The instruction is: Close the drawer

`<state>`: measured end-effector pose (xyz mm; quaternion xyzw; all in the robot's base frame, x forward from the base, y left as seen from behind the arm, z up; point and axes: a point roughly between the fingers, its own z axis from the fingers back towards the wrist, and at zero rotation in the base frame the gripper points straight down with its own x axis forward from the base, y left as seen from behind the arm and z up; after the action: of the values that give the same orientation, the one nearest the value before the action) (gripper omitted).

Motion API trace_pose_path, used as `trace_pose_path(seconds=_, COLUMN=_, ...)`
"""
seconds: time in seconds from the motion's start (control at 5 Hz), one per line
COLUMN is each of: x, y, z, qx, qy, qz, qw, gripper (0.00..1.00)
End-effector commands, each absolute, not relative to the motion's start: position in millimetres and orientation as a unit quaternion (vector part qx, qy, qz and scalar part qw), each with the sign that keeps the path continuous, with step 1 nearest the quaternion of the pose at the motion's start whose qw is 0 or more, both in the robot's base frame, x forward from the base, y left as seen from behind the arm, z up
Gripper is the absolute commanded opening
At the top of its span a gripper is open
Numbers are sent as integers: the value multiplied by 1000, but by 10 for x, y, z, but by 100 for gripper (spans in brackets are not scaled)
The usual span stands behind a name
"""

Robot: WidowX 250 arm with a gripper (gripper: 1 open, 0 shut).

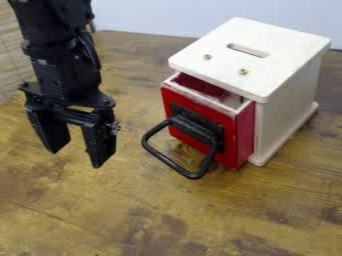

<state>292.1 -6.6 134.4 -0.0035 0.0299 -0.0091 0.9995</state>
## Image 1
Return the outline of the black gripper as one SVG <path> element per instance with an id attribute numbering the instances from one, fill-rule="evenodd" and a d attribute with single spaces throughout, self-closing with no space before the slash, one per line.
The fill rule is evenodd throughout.
<path id="1" fill-rule="evenodd" d="M 115 100 L 101 90 L 102 65 L 89 58 L 31 59 L 36 81 L 23 83 L 27 115 L 36 135 L 53 153 L 70 143 L 67 124 L 82 126 L 93 167 L 117 153 L 119 124 Z"/>

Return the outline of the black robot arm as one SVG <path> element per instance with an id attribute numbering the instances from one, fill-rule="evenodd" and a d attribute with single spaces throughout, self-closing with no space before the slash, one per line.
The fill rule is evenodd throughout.
<path id="1" fill-rule="evenodd" d="M 91 32 L 91 0 L 7 0 L 18 19 L 23 53 L 36 80 L 24 82 L 26 111 L 46 149 L 70 143 L 82 128 L 86 152 L 99 168 L 117 152 L 115 100 L 101 91 L 102 64 Z"/>

